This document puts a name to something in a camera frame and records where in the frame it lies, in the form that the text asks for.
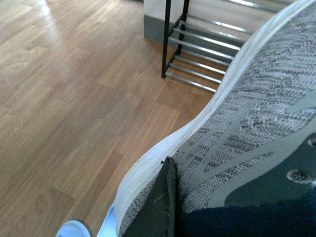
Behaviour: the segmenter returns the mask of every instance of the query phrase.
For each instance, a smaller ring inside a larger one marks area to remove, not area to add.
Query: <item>wall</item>
[[[273,4],[277,8],[284,5]],[[175,22],[182,13],[183,0],[172,0],[170,21]],[[162,41],[164,25],[165,0],[144,0],[144,37],[156,41]],[[189,14],[204,19],[212,19],[227,24],[232,24],[251,31],[256,31],[274,13],[241,6],[223,0],[191,0]],[[223,28],[188,19],[188,22],[201,25],[207,28],[223,31]],[[233,30],[224,30],[226,33],[234,33],[237,36],[248,38],[244,33],[236,33]]]

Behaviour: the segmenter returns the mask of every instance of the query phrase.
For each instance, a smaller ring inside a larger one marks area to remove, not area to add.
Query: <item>shoe lace hole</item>
[[[316,148],[316,138],[311,138],[308,140],[308,145]]]
[[[311,176],[298,169],[290,170],[286,177],[295,183],[306,184],[311,182]]]

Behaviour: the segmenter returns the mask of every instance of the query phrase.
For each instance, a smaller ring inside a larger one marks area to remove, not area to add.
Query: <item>rack leg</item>
[[[168,35],[169,35],[169,25],[170,25],[170,9],[171,0],[166,0],[166,11],[164,16],[164,33],[163,33],[163,52],[162,52],[162,69],[161,77],[166,78],[167,71],[167,50],[168,50]]]
[[[188,10],[189,10],[189,2],[190,2],[190,0],[184,0],[184,3],[183,3],[183,11],[182,11],[182,16],[181,16],[181,20],[183,20],[183,21],[187,21],[187,15],[188,15]],[[186,26],[185,25],[181,25],[180,29],[182,31],[185,31]],[[180,34],[179,35],[179,40],[183,41],[183,38],[184,38],[184,35]],[[177,48],[178,54],[181,54],[181,49],[182,49],[182,45],[178,44],[178,48]]]

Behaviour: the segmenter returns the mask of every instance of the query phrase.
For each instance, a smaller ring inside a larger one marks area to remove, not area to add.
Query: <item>white wall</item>
[[[170,21],[175,22],[182,13],[183,0],[172,0],[171,2],[171,16]],[[153,18],[164,20],[165,0],[144,0],[144,14]],[[251,31],[256,31],[274,13],[257,10],[254,8],[237,5],[223,0],[190,0],[189,14],[198,16],[204,19],[212,19]],[[207,25],[201,22],[194,22],[195,24],[206,26],[211,29],[217,29],[226,33],[233,33],[232,30],[223,30],[215,25]],[[235,33],[235,35],[248,38],[249,36],[243,33]]]

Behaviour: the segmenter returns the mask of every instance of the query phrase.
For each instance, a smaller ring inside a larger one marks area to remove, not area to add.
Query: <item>laminate floor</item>
[[[118,185],[212,94],[160,78],[136,0],[0,1],[0,236],[96,236]]]

